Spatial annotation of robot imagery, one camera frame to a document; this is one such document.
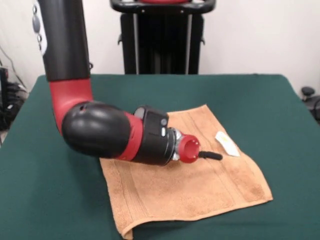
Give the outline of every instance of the black robot arm segment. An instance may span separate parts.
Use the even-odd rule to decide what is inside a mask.
[[[82,0],[38,0],[32,23],[56,126],[72,149],[152,165],[197,160],[198,139],[168,127],[167,113],[142,106],[130,114],[94,101]]]

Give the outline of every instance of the black stand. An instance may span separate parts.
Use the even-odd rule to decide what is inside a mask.
[[[198,74],[201,14],[210,12],[215,0],[182,4],[111,0],[111,6],[124,13],[119,42],[125,74]]]

